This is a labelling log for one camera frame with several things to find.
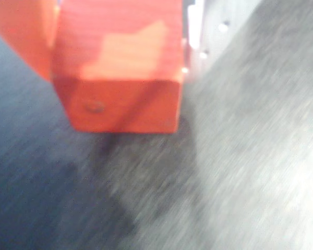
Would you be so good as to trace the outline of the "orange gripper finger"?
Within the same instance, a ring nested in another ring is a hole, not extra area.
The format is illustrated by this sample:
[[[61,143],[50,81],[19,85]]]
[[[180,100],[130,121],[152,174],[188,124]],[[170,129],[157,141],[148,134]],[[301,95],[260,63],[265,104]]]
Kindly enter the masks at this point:
[[[58,13],[58,1],[0,1],[0,37],[47,81]]]

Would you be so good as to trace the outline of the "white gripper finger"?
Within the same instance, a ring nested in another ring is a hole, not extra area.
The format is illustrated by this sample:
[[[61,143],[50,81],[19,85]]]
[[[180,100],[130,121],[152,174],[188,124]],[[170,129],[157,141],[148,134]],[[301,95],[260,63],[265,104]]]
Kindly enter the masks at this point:
[[[259,0],[182,1],[184,82],[201,78],[259,6]]]

